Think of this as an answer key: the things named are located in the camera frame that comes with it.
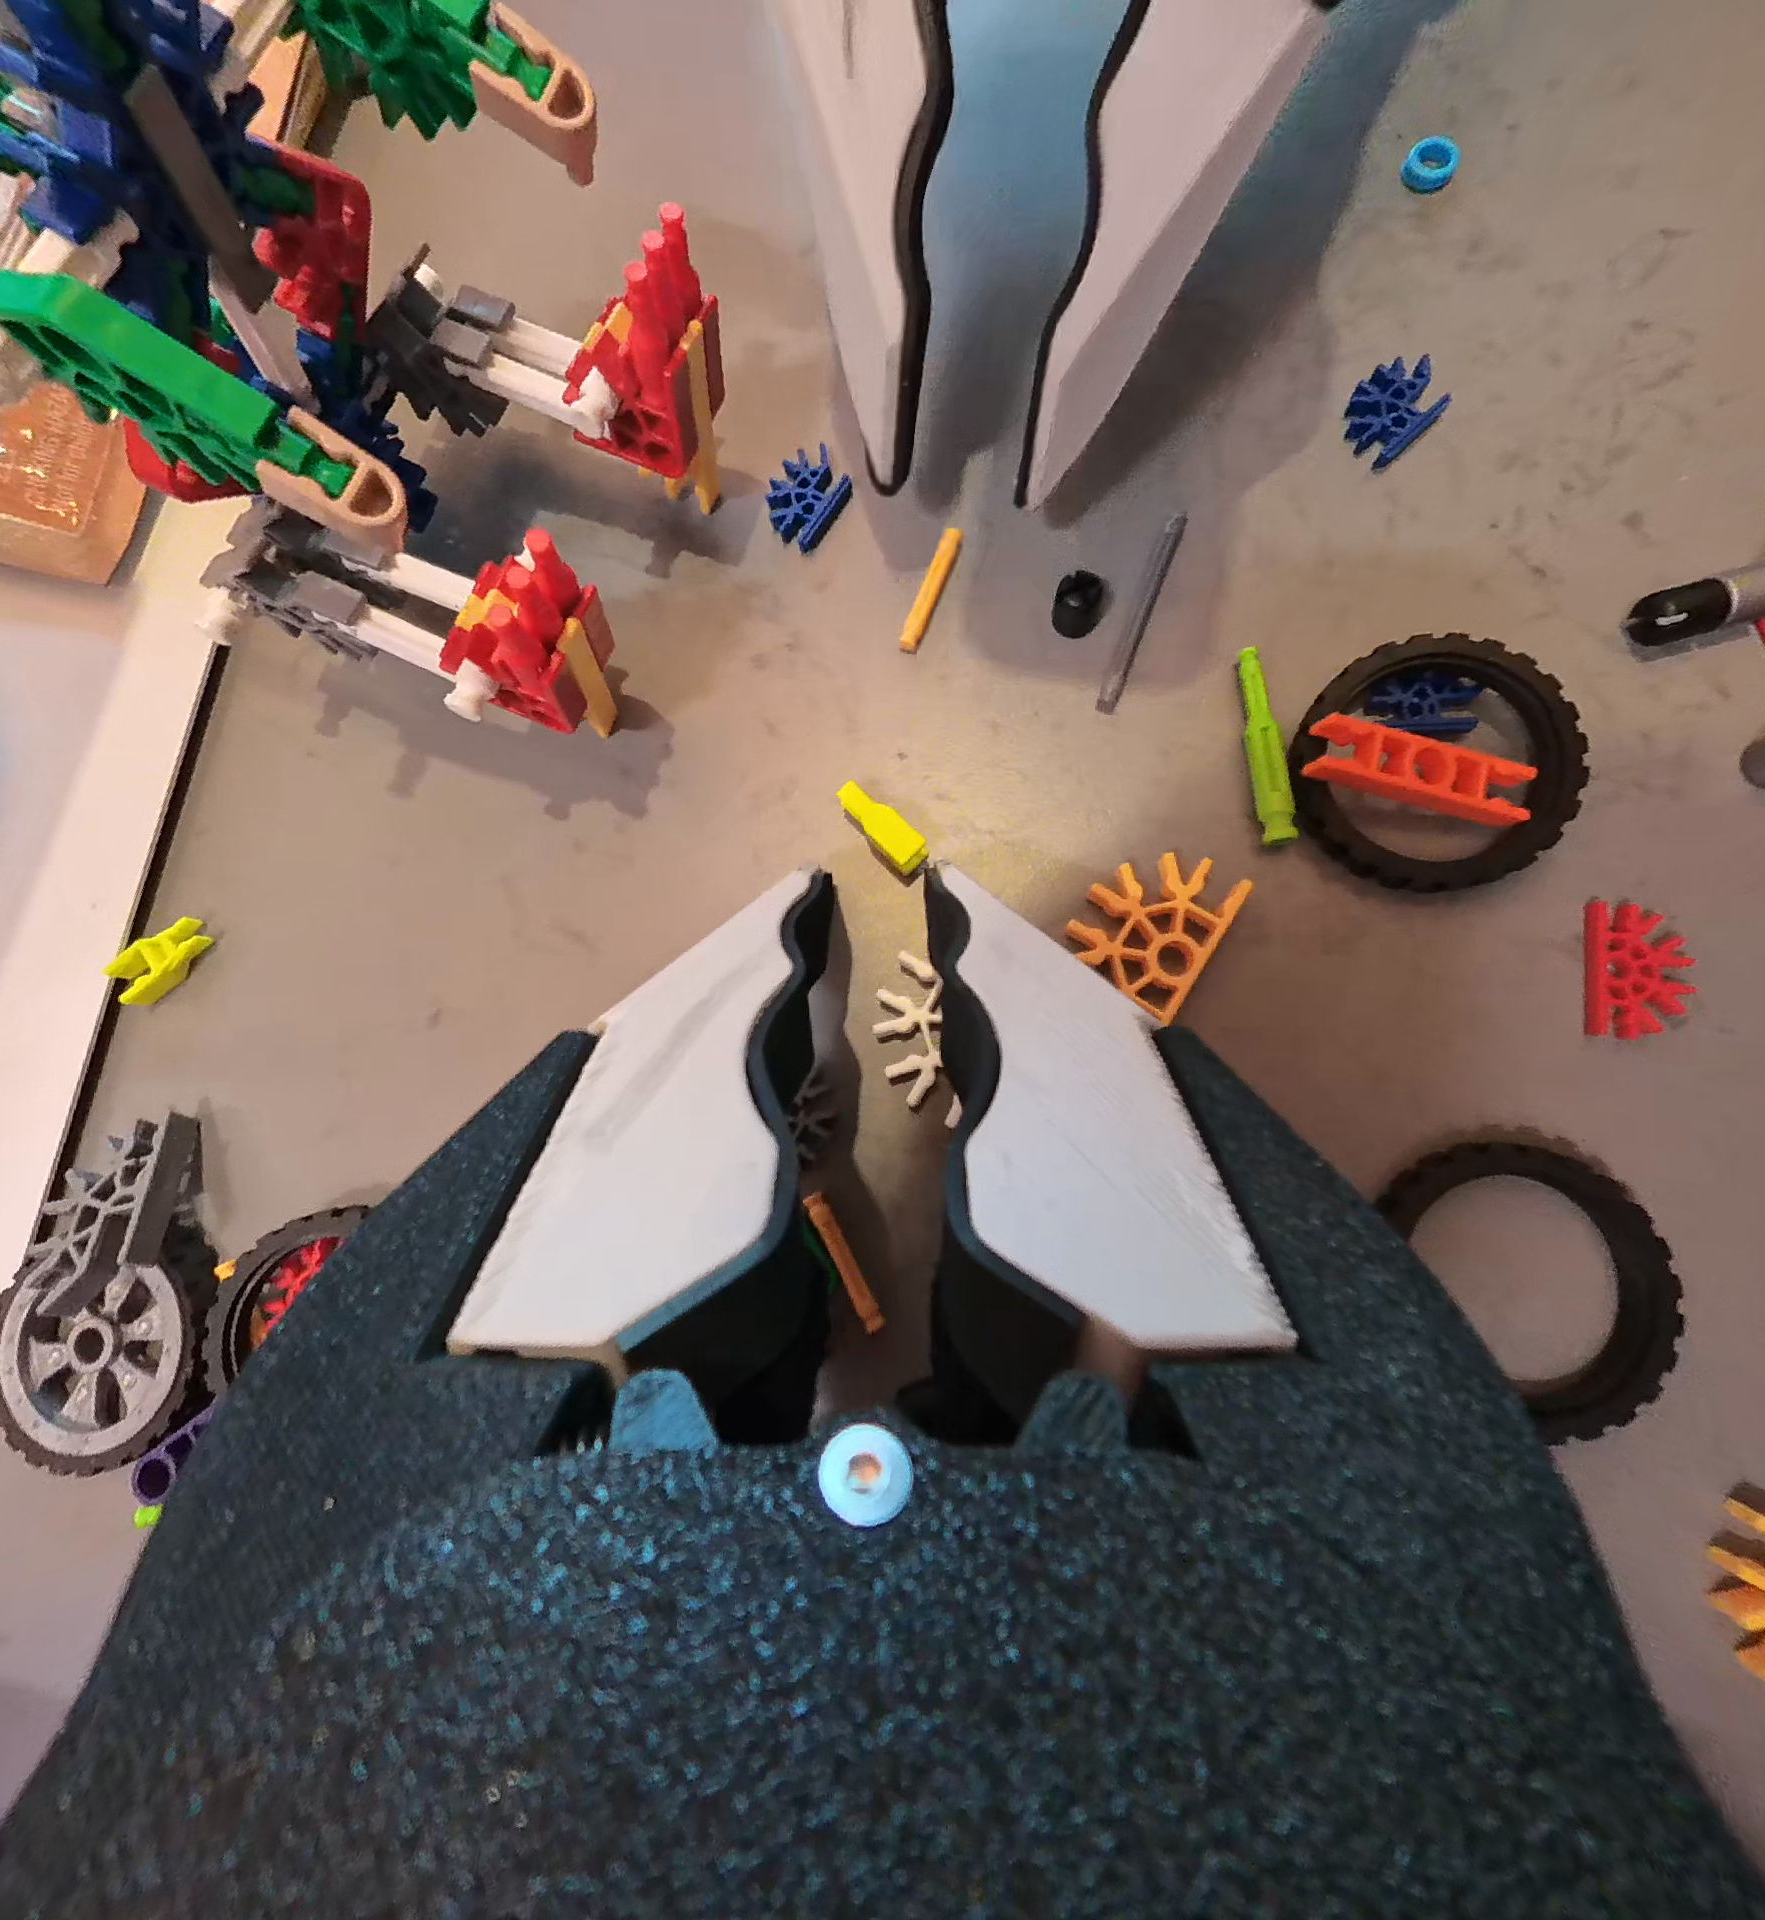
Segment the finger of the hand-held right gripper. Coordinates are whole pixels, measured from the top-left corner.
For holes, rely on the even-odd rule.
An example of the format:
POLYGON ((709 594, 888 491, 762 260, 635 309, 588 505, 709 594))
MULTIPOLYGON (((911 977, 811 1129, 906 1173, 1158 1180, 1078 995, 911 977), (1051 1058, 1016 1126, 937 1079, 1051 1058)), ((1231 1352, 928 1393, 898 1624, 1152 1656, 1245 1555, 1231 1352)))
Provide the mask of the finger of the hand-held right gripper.
POLYGON ((831 325, 879 495, 915 456, 933 287, 924 205, 955 106, 943 3, 772 3, 831 325))
POLYGON ((1078 252, 1039 337, 1014 503, 1042 507, 1158 326, 1327 40, 1333 4, 1135 3, 1083 131, 1078 252))

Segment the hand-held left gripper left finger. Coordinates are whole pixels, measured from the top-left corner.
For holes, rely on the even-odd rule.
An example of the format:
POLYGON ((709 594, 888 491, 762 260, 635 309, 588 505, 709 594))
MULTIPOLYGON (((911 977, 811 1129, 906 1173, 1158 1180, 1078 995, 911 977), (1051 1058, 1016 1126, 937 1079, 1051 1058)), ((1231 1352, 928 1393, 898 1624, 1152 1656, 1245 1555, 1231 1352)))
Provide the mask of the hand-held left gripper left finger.
POLYGON ((775 1020, 827 956, 834 889, 798 869, 621 998, 483 1256, 452 1355, 641 1366, 648 1340, 781 1245, 798 1155, 775 1020))

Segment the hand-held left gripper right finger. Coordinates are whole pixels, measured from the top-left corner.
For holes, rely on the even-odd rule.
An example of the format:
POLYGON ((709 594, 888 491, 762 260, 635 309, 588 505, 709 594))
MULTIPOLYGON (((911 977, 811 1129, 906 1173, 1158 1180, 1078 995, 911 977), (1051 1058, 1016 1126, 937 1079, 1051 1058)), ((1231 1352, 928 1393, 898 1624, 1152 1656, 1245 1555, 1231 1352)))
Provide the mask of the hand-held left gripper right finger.
POLYGON ((943 1063, 933 1360, 990 1429, 1070 1371, 1294 1355, 1298 1328, 1148 1015, 965 871, 924 884, 943 1063))

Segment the thin grey toy rod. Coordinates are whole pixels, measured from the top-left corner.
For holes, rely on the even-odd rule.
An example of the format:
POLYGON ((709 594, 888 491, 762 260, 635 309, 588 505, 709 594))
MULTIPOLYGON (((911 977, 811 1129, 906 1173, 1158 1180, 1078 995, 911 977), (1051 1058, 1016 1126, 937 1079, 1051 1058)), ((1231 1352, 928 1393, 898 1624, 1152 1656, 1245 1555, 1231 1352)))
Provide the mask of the thin grey toy rod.
POLYGON ((1101 680, 1094 711, 1099 714, 1113 714, 1122 705, 1132 677, 1135 671, 1135 661, 1140 658, 1144 641, 1148 637, 1149 623, 1158 613, 1160 598, 1164 594, 1165 583, 1173 569, 1175 556, 1182 551, 1183 537, 1187 533, 1189 516, 1186 512, 1173 514, 1162 528, 1144 573, 1135 587, 1132 600, 1130 616, 1126 629, 1115 645, 1109 667, 1101 680))

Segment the multicoloured toy construction model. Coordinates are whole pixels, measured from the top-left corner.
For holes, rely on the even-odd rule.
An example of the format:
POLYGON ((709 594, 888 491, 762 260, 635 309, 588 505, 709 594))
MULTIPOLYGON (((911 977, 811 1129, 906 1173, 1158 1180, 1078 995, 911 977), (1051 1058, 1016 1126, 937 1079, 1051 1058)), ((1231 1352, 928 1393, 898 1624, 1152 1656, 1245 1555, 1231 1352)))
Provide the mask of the multicoloured toy construction model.
POLYGON ((324 78, 433 137, 480 112, 579 186, 599 100, 509 4, 12 4, 0 172, 31 182, 34 238, 0 268, 0 412, 64 387, 124 424, 129 463, 180 503, 246 499, 204 573, 212 624, 243 616, 435 674, 467 723, 501 711, 608 738, 613 635, 599 588, 526 533, 473 580, 407 554, 435 511, 390 421, 407 405, 480 436, 523 409, 585 448, 718 507, 718 303, 685 212, 662 205, 622 291, 573 340, 417 252, 370 300, 366 186, 259 138, 250 84, 306 36, 324 78))

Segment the orange toy rod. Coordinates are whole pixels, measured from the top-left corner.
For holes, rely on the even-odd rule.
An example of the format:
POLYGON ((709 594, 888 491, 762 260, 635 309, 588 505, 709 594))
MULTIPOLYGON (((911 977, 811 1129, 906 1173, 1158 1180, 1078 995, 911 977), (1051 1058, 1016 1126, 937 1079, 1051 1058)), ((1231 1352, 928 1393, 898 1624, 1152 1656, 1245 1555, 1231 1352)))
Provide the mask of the orange toy rod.
POLYGON ((965 535, 960 526, 951 524, 943 531, 943 537, 937 542, 937 548, 898 630, 897 647, 903 655, 913 657, 921 648, 943 600, 951 573, 960 556, 963 542, 965 535))
POLYGON ((864 1332, 870 1336, 883 1332, 886 1327, 886 1316, 872 1288, 868 1287, 858 1260, 855 1258, 846 1233, 827 1192, 804 1192, 800 1199, 800 1213, 804 1219, 804 1233, 811 1237, 811 1247, 820 1252, 828 1270, 834 1274, 864 1332))

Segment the white toy snowflake connector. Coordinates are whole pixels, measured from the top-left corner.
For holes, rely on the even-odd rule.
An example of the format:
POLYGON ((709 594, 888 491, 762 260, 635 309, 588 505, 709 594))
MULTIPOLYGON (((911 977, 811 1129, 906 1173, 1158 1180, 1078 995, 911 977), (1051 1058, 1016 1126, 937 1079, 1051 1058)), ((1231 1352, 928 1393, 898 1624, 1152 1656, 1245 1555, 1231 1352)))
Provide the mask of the white toy snowflake connector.
POLYGON ((876 988, 884 1018, 872 1027, 876 1045, 900 1047, 884 1065, 884 1080, 900 1088, 908 1110, 918 1113, 937 1088, 947 1087, 943 1065, 943 977, 908 951, 897 955, 897 969, 908 987, 876 988))

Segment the orange toy fan connector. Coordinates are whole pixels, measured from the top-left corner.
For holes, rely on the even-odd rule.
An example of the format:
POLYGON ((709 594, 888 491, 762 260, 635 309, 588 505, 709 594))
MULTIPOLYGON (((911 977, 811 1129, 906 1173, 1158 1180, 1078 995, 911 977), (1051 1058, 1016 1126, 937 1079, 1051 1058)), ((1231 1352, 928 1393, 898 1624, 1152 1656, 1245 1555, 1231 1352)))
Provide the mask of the orange toy fan connector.
POLYGON ((1087 891, 1097 922, 1070 920, 1067 941, 1089 969, 1130 996, 1160 1027, 1169 1029, 1203 978, 1239 912, 1253 896, 1253 881, 1236 883, 1221 901, 1206 899, 1215 862, 1194 866, 1175 850, 1158 862, 1158 892, 1144 887, 1124 862, 1111 881, 1087 891))

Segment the blue toy connector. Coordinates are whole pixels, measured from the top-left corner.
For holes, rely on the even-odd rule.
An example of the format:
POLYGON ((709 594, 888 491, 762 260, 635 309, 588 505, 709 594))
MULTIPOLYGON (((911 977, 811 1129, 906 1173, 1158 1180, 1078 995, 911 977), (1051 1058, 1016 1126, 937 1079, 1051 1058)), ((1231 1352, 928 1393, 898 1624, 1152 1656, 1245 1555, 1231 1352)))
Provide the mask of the blue toy connector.
POLYGON ((1475 705, 1485 684, 1444 667, 1421 667, 1370 686, 1364 714, 1420 738, 1461 743, 1482 724, 1475 705))
POLYGON ((1404 356, 1379 365, 1362 381, 1344 412, 1345 444, 1360 460, 1373 459, 1373 470, 1391 469, 1413 444, 1421 443, 1448 412, 1453 397, 1430 398, 1431 355, 1413 365, 1404 356))
POLYGON ((769 478, 764 508, 781 544, 803 556, 813 556, 852 499, 851 476, 834 469, 831 448, 820 443, 814 453, 798 448, 785 459, 781 470, 769 478))

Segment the small red toy connector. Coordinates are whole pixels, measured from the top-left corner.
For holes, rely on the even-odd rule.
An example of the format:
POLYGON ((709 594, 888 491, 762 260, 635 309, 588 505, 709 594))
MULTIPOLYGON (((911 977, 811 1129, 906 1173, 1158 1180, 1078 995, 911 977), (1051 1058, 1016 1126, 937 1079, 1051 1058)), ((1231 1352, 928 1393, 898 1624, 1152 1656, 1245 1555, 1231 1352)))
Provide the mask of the small red toy connector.
POLYGON ((271 1332, 275 1332, 294 1300, 339 1251, 342 1239, 341 1235, 310 1239, 271 1269, 250 1313, 250 1351, 260 1348, 271 1332))

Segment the black toy tyre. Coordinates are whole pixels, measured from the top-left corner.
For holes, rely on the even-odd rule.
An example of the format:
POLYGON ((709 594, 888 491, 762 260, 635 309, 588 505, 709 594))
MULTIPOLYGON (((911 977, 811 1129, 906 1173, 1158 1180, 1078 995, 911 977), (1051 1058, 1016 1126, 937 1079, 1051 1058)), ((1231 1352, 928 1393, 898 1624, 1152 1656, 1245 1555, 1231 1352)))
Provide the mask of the black toy tyre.
POLYGON ((200 1360, 208 1393, 221 1399, 256 1351, 250 1351, 250 1313, 271 1269, 299 1245, 316 1237, 344 1237, 360 1229, 366 1204, 304 1213, 260 1237, 231 1262, 217 1269, 219 1293, 202 1328, 200 1360))
POLYGON ((1599 1352, 1550 1383, 1518 1383, 1540 1441, 1585 1445, 1627 1429, 1658 1404, 1676 1372, 1685 1300, 1673 1254, 1643 1204, 1612 1173, 1557 1145, 1492 1135, 1440 1146, 1402 1168, 1376 1210, 1405 1240, 1456 1192, 1494 1180, 1546 1188, 1584 1213, 1616 1278, 1616 1316, 1599 1352))
POLYGON ((1463 894, 1532 866, 1564 838, 1591 779, 1589 738, 1564 682, 1530 655, 1461 632, 1410 637, 1345 667, 1305 711, 1287 762, 1304 834, 1356 878, 1415 896, 1463 894), (1540 771, 1530 788, 1503 793, 1532 810, 1528 823, 1482 829, 1304 777, 1305 762, 1327 750, 1305 738, 1315 721, 1367 718, 1371 684, 1430 664, 1485 684, 1482 724, 1453 744, 1540 771))

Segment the orange toy ladder piece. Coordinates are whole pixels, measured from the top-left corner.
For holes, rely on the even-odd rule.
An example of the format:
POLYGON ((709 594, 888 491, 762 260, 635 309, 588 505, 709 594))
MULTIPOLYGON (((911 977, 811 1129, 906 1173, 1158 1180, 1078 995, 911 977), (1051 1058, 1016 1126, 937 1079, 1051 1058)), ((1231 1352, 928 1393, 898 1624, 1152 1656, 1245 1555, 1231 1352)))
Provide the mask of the orange toy ladder piece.
POLYGON ((1503 798, 1505 791, 1528 791, 1537 781, 1532 765, 1344 712, 1315 721, 1305 738, 1327 748, 1305 762, 1307 781, 1482 829, 1513 829, 1532 818, 1528 807, 1503 798))

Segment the small yellow toy connector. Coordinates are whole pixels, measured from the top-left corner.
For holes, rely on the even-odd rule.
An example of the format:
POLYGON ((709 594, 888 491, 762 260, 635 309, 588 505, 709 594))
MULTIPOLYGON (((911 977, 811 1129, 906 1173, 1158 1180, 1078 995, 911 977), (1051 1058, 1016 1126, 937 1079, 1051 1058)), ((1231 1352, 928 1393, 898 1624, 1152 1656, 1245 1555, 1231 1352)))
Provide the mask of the small yellow toy connector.
POLYGON ((102 969, 102 977, 121 984, 121 1007, 153 1007, 175 993, 212 946, 202 920, 179 919, 134 938, 102 969))

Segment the red toy fan connector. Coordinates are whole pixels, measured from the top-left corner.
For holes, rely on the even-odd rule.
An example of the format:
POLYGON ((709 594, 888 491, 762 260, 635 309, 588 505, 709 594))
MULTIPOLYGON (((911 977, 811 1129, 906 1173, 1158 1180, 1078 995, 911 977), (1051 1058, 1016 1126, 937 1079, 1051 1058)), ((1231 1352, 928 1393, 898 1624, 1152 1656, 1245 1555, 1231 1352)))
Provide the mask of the red toy fan connector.
POLYGON ((1696 956, 1666 917, 1632 899, 1585 902, 1584 1013, 1594 1041, 1658 1039, 1684 1022, 1696 956))

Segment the grey toy wheel with tyre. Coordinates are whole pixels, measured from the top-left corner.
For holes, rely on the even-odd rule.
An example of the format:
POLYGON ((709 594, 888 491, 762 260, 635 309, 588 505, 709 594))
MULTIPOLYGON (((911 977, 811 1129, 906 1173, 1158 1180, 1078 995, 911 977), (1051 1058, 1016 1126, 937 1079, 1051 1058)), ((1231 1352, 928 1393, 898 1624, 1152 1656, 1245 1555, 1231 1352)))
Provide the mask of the grey toy wheel with tyre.
POLYGON ((217 1252, 172 1225, 155 1265, 124 1265, 97 1296, 54 1313, 25 1280, 0 1298, 0 1435, 54 1476, 134 1464, 217 1399, 202 1336, 217 1252))

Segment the white flat board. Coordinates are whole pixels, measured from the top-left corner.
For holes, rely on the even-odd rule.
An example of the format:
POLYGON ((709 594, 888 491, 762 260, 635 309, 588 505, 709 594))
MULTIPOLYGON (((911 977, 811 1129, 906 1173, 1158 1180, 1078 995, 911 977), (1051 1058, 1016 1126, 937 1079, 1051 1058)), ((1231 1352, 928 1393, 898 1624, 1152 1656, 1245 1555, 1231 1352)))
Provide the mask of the white flat board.
POLYGON ((49 852, 0 958, 0 1291, 23 1260, 83 1104, 109 980, 166 857, 221 682, 198 588, 151 590, 49 852))

